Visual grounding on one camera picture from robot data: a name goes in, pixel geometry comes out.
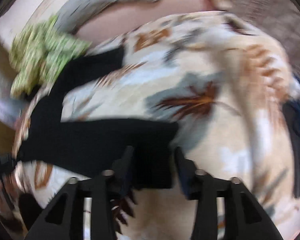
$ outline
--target leaf print bedding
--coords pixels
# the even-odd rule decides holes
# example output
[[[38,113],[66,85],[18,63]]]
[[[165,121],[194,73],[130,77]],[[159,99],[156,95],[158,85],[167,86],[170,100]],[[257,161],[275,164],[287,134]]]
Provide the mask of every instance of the leaf print bedding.
[[[300,198],[292,193],[293,152],[281,106],[290,97],[300,98],[300,89],[281,45],[236,16],[215,11],[163,17],[87,54],[120,44],[124,67],[68,93],[61,121],[178,121],[171,147],[181,146],[214,177],[242,178],[284,239],[290,239],[284,223],[298,215],[294,207]],[[123,235],[190,237],[196,206],[174,181],[170,190],[135,192],[137,219],[119,219],[129,224],[121,225]],[[221,235],[225,223],[218,209]]]

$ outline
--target green cloth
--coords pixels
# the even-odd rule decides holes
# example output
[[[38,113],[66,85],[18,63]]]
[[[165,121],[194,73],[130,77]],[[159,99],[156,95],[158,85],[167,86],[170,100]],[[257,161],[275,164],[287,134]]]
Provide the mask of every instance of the green cloth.
[[[84,54],[90,42],[81,41],[54,29],[57,16],[48,21],[26,26],[15,37],[9,59],[18,75],[11,87],[11,96],[30,94],[36,84],[53,84],[64,66]]]

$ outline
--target pink fabric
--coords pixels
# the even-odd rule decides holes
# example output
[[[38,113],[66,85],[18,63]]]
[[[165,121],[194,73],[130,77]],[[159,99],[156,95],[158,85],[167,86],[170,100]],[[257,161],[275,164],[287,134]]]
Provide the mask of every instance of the pink fabric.
[[[89,20],[77,32],[79,39],[97,45],[109,38],[157,20],[161,17],[210,10],[208,0],[160,0],[155,3],[130,2],[110,6]]]

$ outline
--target white surface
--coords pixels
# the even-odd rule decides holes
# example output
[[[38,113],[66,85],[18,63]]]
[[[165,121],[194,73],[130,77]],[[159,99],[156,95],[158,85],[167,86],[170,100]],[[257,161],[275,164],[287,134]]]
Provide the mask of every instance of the white surface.
[[[11,8],[0,17],[0,42],[10,50],[13,38],[21,32],[31,15],[43,0],[16,0]]]

